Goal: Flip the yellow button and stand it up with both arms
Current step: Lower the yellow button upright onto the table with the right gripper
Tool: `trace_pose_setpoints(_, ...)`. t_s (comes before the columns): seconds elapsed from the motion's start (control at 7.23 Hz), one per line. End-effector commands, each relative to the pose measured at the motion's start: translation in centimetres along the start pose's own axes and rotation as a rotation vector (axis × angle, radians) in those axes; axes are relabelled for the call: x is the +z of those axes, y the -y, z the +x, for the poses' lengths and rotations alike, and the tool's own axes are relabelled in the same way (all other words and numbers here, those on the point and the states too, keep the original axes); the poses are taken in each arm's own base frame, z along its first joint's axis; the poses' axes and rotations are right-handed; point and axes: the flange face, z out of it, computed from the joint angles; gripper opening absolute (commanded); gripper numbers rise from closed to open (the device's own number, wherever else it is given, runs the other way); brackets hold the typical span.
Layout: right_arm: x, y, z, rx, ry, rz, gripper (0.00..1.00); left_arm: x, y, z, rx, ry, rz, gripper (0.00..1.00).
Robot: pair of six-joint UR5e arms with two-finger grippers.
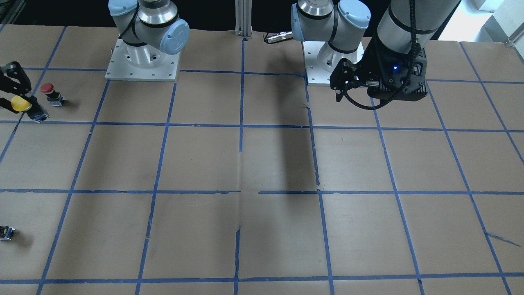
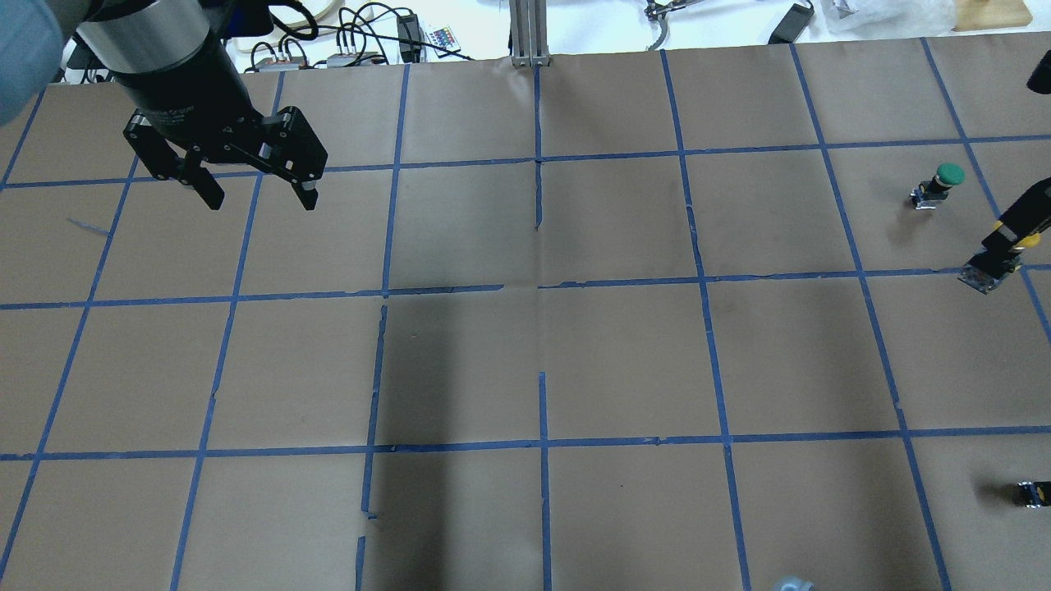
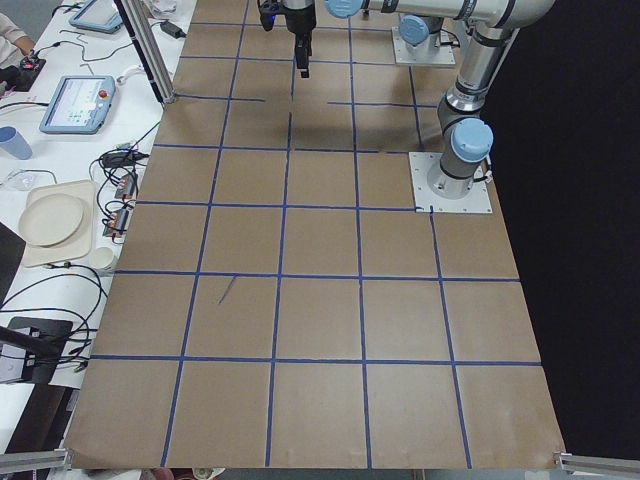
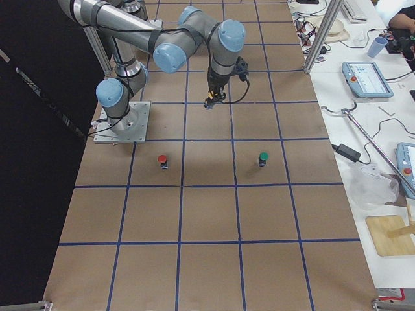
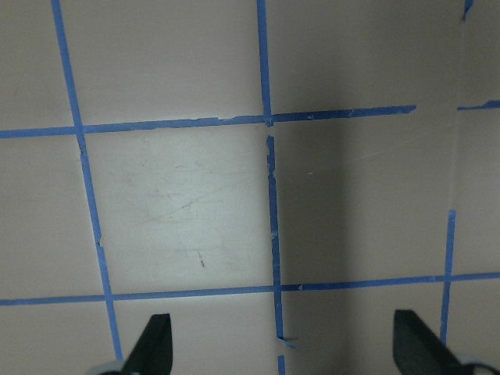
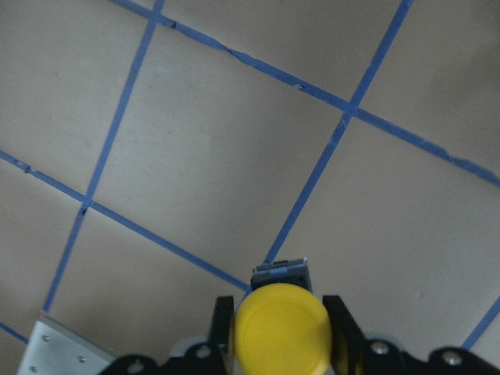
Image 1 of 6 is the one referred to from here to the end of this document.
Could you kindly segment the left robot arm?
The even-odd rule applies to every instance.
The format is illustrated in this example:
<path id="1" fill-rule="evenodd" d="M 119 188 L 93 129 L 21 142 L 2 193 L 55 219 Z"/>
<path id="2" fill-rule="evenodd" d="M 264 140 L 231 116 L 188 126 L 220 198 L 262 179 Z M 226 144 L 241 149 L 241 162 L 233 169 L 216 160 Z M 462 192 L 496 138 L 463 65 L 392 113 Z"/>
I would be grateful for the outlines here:
<path id="1" fill-rule="evenodd" d="M 374 17 L 359 0 L 298 0 L 291 7 L 291 31 L 298 41 L 320 41 L 336 101 L 376 110 L 394 100 L 427 96 L 425 45 L 444 24 L 458 0 L 392 0 L 361 60 L 353 62 Z"/>

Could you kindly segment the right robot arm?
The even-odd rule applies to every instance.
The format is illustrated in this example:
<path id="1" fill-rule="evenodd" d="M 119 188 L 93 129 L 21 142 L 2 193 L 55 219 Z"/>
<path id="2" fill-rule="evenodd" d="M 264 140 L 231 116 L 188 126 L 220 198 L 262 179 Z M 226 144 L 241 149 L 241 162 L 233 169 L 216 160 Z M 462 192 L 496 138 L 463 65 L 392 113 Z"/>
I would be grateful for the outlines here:
<path id="1" fill-rule="evenodd" d="M 127 59 L 127 65 L 158 66 L 164 57 L 180 53 L 188 41 L 189 25 L 170 0 L 110 0 L 108 9 L 123 42 L 121 56 Z M 2 108 L 26 113 L 37 123 L 48 118 L 31 94 L 30 79 L 19 62 L 1 67 L 1 90 L 13 95 L 11 100 L 1 98 Z"/>

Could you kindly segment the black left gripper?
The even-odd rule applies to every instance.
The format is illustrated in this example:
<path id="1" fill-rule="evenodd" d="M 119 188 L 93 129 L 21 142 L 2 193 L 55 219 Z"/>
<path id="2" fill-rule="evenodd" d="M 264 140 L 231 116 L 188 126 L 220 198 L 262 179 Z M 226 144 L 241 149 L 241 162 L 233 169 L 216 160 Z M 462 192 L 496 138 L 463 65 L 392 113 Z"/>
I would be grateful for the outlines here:
<path id="1" fill-rule="evenodd" d="M 330 88 L 337 91 L 336 102 L 341 102 L 343 99 L 348 100 L 348 90 L 350 89 L 361 86 L 366 88 L 378 88 L 380 86 L 377 62 L 377 50 L 379 48 L 390 49 L 380 39 L 372 39 L 359 62 L 354 63 L 348 58 L 339 60 L 330 75 Z"/>

